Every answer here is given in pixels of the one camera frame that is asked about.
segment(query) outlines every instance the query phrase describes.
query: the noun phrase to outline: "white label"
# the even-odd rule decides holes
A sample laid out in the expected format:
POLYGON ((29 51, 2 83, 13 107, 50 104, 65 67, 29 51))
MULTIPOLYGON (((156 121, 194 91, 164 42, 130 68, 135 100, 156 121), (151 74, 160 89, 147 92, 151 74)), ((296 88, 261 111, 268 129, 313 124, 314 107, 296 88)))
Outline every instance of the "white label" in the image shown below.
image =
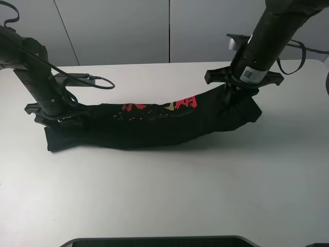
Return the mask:
POLYGON ((267 72, 268 71, 259 71, 250 67, 246 67, 245 71, 243 71, 240 77, 240 80, 250 84, 258 84, 264 79, 267 72))

